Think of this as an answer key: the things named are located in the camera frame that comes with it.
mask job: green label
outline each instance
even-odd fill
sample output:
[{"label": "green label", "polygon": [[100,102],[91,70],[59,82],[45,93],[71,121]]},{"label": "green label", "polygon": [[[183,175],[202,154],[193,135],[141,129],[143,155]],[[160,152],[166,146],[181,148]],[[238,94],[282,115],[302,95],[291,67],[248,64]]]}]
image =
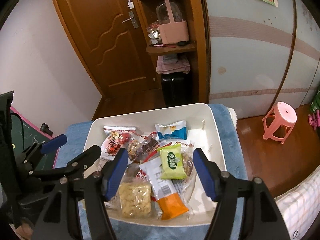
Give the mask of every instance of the green label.
[{"label": "green label", "polygon": [[176,158],[173,152],[169,152],[167,158],[169,168],[174,170],[177,167],[177,162],[179,162],[179,158]]}]

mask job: blue and white snack package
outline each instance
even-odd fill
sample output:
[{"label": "blue and white snack package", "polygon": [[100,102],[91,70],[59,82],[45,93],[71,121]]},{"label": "blue and white snack package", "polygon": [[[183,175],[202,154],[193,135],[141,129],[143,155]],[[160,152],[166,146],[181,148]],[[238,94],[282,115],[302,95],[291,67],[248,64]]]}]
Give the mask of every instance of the blue and white snack package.
[{"label": "blue and white snack package", "polygon": [[179,121],[169,125],[155,124],[156,132],[161,139],[187,139],[187,123],[186,121]]}]

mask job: pink storage box with handle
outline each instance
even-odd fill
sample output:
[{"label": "pink storage box with handle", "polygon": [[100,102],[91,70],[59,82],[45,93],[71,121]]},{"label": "pink storage box with handle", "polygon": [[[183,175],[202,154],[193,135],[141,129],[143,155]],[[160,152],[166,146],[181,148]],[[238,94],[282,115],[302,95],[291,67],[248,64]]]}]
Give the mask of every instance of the pink storage box with handle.
[{"label": "pink storage box with handle", "polygon": [[170,23],[159,24],[159,31],[162,43],[175,44],[179,41],[189,41],[187,22],[175,22],[169,0],[164,1],[167,7]]}]

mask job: green chalkboard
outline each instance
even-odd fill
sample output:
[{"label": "green chalkboard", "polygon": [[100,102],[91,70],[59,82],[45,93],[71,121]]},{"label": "green chalkboard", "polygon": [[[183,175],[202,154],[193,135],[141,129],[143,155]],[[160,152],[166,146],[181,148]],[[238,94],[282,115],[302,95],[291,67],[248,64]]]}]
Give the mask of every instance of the green chalkboard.
[{"label": "green chalkboard", "polygon": [[[20,154],[24,149],[23,149],[23,144],[22,144],[22,126],[20,119],[12,115],[12,130],[11,130],[11,135],[12,135],[12,147],[13,147],[13,152],[14,155]],[[23,122],[23,132],[24,132],[24,144],[25,148],[31,146],[33,143],[44,143],[50,141],[49,138],[44,136],[43,134],[39,133],[39,131],[35,130],[33,127],[28,125],[26,122]],[[54,159],[56,156],[56,151],[46,154],[42,157],[41,161],[39,162],[38,166],[35,168],[35,170],[49,170],[52,169]]]}]

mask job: barcode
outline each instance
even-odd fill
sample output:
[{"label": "barcode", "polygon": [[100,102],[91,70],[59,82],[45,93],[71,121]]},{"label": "barcode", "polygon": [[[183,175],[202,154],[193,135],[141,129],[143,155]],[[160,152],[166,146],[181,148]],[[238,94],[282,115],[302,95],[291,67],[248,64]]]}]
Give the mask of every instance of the barcode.
[{"label": "barcode", "polygon": [[170,195],[171,194],[171,189],[168,185],[165,185],[163,187],[161,187],[161,191],[163,193],[164,196]]}]

